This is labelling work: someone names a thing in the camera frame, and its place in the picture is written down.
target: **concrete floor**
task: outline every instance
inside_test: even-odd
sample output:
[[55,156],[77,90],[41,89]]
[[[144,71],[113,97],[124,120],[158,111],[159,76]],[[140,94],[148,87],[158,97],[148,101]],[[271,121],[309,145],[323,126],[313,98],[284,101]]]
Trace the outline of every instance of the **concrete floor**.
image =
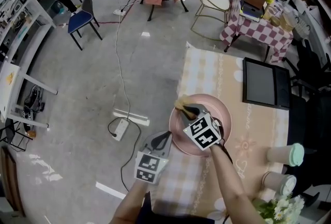
[[[118,21],[112,12],[127,0],[93,0],[99,22]],[[133,5],[118,33],[121,59],[130,112],[148,117],[149,126],[140,126],[142,140],[154,132],[166,130],[177,98],[186,42],[193,46],[223,52],[220,41],[194,34],[191,24],[199,0],[165,2],[156,7],[147,22],[150,6]],[[55,18],[58,24],[68,16]],[[58,26],[38,52],[31,76],[58,89],[58,95],[44,92],[46,107],[37,120],[50,124],[50,131],[37,128],[37,138],[26,152],[11,152],[16,157],[21,198],[33,224],[108,223],[120,199],[108,194],[106,187],[126,193],[119,169],[130,157],[138,131],[130,125],[120,142],[107,130],[114,109],[128,111],[115,55],[118,24],[103,23],[95,35],[90,26],[80,30],[80,51]],[[197,30],[217,38],[223,26],[201,18]],[[263,59],[266,46],[249,38],[240,38],[229,55]],[[133,183],[134,159],[123,170],[128,187]],[[96,187],[106,186],[104,190]]]

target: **tablecloth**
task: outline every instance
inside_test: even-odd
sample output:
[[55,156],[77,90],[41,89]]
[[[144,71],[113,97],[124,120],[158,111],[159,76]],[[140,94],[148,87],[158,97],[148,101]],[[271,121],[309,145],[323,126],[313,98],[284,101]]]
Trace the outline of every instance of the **tablecloth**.
[[[206,93],[228,107],[232,131],[225,146],[244,188],[251,198],[273,198],[272,190],[261,188],[261,178],[266,171],[282,170],[279,163],[267,163],[266,151],[270,146],[286,145],[288,111],[242,102],[241,58],[187,46],[178,95]],[[212,159],[186,155],[174,144],[169,159],[158,185],[150,189],[153,212],[221,221],[225,205]]]
[[[235,35],[245,35],[256,40],[266,43],[271,47],[270,62],[280,62],[285,57],[290,43],[293,39],[292,32],[286,32],[281,27],[274,27],[265,19],[259,22],[249,20],[239,15],[240,0],[230,0],[231,6],[229,11],[229,21],[227,26],[220,34],[220,39],[230,46]],[[274,1],[268,11],[279,17],[283,9],[281,2]]]

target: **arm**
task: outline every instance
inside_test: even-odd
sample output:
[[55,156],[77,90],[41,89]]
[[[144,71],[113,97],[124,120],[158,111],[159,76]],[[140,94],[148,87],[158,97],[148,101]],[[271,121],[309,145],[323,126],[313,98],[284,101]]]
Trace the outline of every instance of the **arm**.
[[119,204],[110,224],[135,223],[141,204],[147,191],[148,183],[136,180],[128,194]]
[[233,224],[265,224],[245,194],[243,184],[227,155],[219,146],[210,147],[219,188]]

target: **flower bouquet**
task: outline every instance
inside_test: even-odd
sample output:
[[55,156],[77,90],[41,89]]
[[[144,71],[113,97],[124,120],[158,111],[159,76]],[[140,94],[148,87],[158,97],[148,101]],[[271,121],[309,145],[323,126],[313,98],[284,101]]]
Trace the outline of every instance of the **flower bouquet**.
[[291,199],[289,195],[269,202],[255,203],[255,207],[268,224],[295,224],[304,204],[302,198]]

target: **power strip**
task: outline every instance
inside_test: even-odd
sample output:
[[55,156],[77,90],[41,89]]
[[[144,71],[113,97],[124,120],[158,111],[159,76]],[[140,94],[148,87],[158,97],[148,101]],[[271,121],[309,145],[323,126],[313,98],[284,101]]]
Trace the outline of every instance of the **power strip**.
[[129,122],[125,119],[121,119],[121,121],[119,121],[118,126],[116,127],[116,130],[114,132],[116,136],[115,137],[113,136],[113,139],[120,141],[128,126],[129,126]]
[[118,15],[118,16],[124,16],[126,14],[126,11],[121,11],[119,9],[114,10],[113,14]]

